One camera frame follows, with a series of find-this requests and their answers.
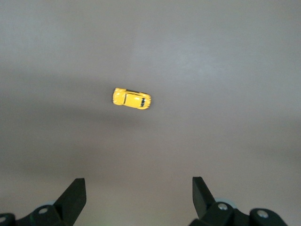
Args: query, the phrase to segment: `yellow car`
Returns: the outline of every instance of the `yellow car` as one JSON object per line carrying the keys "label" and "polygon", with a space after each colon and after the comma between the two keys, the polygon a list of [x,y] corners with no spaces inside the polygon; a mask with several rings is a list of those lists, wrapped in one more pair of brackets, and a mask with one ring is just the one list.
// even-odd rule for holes
{"label": "yellow car", "polygon": [[115,105],[124,105],[144,110],[149,108],[151,104],[151,97],[146,93],[115,88],[113,93],[113,103]]}

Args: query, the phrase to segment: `toy car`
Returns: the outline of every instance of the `toy car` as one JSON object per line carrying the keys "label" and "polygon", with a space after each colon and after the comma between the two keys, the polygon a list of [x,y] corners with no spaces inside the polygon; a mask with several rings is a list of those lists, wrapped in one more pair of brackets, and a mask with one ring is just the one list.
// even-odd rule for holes
{"label": "toy car", "polygon": [[146,93],[115,88],[113,93],[113,103],[115,105],[124,105],[144,110],[149,108],[151,104],[151,96]]}

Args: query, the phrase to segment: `gray surface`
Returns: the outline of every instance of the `gray surface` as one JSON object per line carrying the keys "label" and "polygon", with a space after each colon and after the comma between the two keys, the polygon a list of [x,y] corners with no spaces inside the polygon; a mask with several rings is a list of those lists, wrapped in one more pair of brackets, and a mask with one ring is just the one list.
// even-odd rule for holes
{"label": "gray surface", "polygon": [[4,0],[0,21],[0,212],[85,177],[78,226],[186,226],[202,176],[300,225],[300,1]]}

